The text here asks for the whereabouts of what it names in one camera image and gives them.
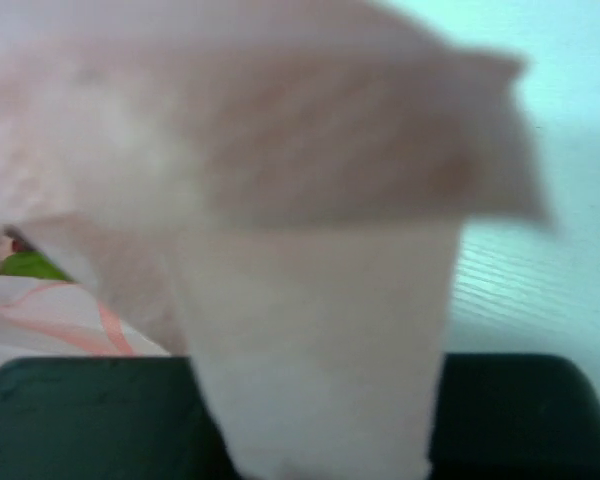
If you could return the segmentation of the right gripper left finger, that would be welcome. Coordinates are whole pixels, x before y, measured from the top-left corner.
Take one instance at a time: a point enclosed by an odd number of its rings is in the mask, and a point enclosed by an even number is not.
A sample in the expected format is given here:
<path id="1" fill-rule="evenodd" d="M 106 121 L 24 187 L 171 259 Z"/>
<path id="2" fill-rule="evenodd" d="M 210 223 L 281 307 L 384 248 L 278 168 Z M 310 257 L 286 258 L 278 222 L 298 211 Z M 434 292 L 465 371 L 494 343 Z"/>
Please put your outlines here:
<path id="1" fill-rule="evenodd" d="M 0 479 L 236 479 L 187 360 L 0 367 Z"/>

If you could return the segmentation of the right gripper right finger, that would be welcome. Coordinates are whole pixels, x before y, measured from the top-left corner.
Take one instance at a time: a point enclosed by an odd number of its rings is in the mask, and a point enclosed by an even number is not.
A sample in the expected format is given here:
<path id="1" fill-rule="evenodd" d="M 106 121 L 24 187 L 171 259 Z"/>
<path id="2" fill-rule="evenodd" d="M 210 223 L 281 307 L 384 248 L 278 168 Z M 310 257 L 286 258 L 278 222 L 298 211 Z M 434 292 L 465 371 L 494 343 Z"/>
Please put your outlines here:
<path id="1" fill-rule="evenodd" d="M 543 354 L 450 354 L 432 479 L 600 479 L 600 400 L 574 363 Z"/>

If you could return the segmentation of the pink plastic bag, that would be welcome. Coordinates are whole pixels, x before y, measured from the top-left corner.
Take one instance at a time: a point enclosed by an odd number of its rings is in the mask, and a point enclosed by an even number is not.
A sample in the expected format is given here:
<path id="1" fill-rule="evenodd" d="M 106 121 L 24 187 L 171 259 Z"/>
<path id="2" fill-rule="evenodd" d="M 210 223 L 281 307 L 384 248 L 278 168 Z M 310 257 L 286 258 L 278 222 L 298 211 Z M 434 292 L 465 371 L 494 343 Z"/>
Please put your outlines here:
<path id="1" fill-rule="evenodd" d="M 168 313 L 250 479 L 424 479 L 462 230 L 554 225 L 516 52 L 381 1 L 0 1 L 0 229 Z"/>

